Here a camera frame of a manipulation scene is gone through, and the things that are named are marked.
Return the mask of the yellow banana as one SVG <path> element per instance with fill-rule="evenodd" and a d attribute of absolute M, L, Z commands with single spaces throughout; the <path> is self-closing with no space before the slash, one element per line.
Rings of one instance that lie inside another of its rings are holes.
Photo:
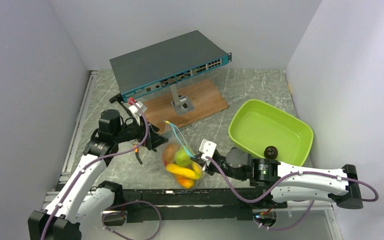
<path fill-rule="evenodd" d="M 194 170 L 179 166 L 174 163 L 167 164 L 165 169 L 172 174 L 180 175 L 192 180 L 199 180 L 201 178 L 201 175 Z"/>
<path fill-rule="evenodd" d="M 198 163 L 196 163 L 194 161 L 192 162 L 191 166 L 192 166 L 193 171 L 197 175 L 199 175 L 199 177 L 201 177 L 202 176 L 202 167 Z"/>

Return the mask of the orange yellow mango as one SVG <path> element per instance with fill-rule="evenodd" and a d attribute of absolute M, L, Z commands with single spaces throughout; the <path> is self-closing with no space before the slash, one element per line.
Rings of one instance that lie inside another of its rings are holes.
<path fill-rule="evenodd" d="M 175 174 L 175 179 L 177 183 L 182 186 L 184 189 L 191 189 L 195 185 L 195 181 L 193 179 L 189 179 L 187 177 Z"/>

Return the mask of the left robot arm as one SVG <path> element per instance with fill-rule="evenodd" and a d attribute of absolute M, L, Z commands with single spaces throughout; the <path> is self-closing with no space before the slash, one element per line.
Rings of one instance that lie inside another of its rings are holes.
<path fill-rule="evenodd" d="M 119 144 L 138 141 L 124 154 L 140 146 L 148 150 L 167 142 L 158 134 L 158 128 L 148 122 L 145 107 L 134 104 L 130 107 L 127 124 L 118 110 L 108 109 L 101 113 L 98 128 L 92 133 L 75 172 L 57 196 L 42 211 L 33 211 L 27 220 L 29 237 L 32 240 L 80 240 L 89 217 L 106 210 L 122 209 L 133 204 L 127 202 L 123 186 L 112 181 L 103 181 L 90 197 L 87 197 L 96 179 L 109 166 L 115 156 L 121 155 Z"/>

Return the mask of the brown kiwi fruit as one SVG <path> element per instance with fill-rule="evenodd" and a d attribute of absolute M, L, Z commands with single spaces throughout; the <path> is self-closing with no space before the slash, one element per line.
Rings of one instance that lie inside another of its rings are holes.
<path fill-rule="evenodd" d="M 179 145 L 177 143 L 169 143 L 162 155 L 166 158 L 168 164 L 172 164 L 174 160 L 175 152 L 179 150 Z"/>

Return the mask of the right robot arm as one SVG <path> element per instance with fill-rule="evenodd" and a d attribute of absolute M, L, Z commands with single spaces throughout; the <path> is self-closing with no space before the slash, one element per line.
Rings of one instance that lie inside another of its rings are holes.
<path fill-rule="evenodd" d="M 275 159 L 256 158 L 233 147 L 223 156 L 214 150 L 191 156 L 191 160 L 213 175 L 220 174 L 232 193 L 247 204 L 257 203 L 262 208 L 272 203 L 287 201 L 324 201 L 343 209 L 364 207 L 357 171 L 346 164 L 338 169 L 315 169 L 295 166 Z M 249 181 L 256 188 L 255 198 L 247 199 L 235 190 L 229 179 Z"/>

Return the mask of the green pear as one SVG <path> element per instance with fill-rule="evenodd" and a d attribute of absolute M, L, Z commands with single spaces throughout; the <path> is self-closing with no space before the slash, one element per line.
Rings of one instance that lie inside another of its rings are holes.
<path fill-rule="evenodd" d="M 190 159 L 190 156 L 185 151 L 185 149 L 182 147 L 175 152 L 174 162 L 180 167 L 187 167 L 187 166 L 191 165 L 193 161 Z"/>

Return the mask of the clear zip top bag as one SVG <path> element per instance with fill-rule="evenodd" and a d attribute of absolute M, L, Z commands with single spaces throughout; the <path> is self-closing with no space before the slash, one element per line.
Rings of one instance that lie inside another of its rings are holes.
<path fill-rule="evenodd" d="M 202 167 L 193 160 L 195 153 L 180 129 L 168 120 L 164 123 L 163 137 L 167 139 L 161 154 L 164 169 L 174 177 L 180 187 L 193 190 L 203 178 Z"/>

